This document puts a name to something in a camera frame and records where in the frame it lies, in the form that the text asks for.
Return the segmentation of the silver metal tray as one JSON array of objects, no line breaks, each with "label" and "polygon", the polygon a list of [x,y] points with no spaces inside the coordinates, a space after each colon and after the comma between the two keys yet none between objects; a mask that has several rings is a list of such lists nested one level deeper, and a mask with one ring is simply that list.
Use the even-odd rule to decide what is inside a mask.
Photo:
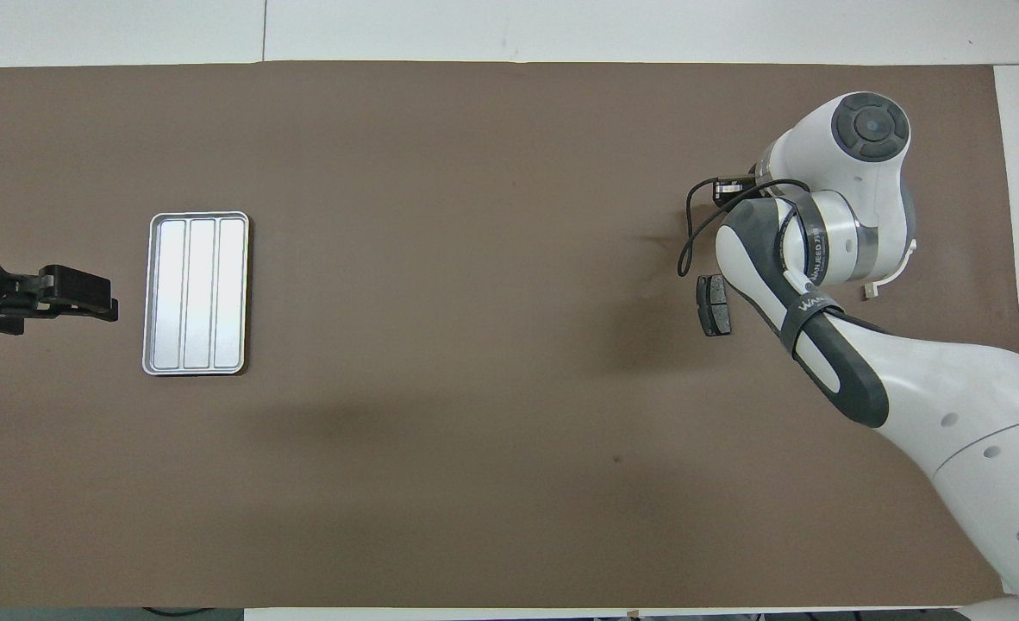
[{"label": "silver metal tray", "polygon": [[247,365],[251,220],[239,210],[159,213],[148,224],[141,368],[236,376]]}]

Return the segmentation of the short dark brake pad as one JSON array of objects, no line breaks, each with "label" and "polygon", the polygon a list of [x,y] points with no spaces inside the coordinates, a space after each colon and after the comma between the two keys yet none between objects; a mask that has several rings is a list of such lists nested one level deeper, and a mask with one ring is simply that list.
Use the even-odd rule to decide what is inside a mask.
[{"label": "short dark brake pad", "polygon": [[733,333],[725,278],[720,274],[699,276],[696,299],[698,319],[705,335],[729,337]]}]

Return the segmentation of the brown table mat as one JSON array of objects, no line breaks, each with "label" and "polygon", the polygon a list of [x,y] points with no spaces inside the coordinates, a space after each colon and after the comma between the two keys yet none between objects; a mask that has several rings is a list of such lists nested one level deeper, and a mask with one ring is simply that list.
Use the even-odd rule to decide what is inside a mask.
[{"label": "brown table mat", "polygon": [[[850,91],[911,119],[919,247],[838,302],[1019,350],[987,66],[0,68],[0,262],[121,307],[0,335],[0,608],[1000,594],[903,452],[676,275],[687,190]],[[148,376],[148,224],[227,210],[246,368]]]}]

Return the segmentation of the white semicircular bracket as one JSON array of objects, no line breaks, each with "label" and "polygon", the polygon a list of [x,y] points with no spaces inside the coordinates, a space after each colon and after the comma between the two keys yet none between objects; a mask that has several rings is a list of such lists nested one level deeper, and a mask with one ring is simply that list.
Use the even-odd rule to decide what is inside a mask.
[{"label": "white semicircular bracket", "polygon": [[916,251],[916,248],[918,248],[918,241],[916,239],[910,240],[908,247],[906,248],[906,251],[904,251],[903,256],[901,256],[899,263],[896,264],[895,270],[884,275],[884,277],[881,279],[872,280],[872,282],[867,282],[863,286],[863,299],[872,300],[874,298],[878,298],[881,290],[883,290],[886,286],[895,282],[895,280],[899,279],[900,276],[903,275],[903,272],[906,271],[906,268],[910,263],[910,259],[912,258],[913,253]]}]

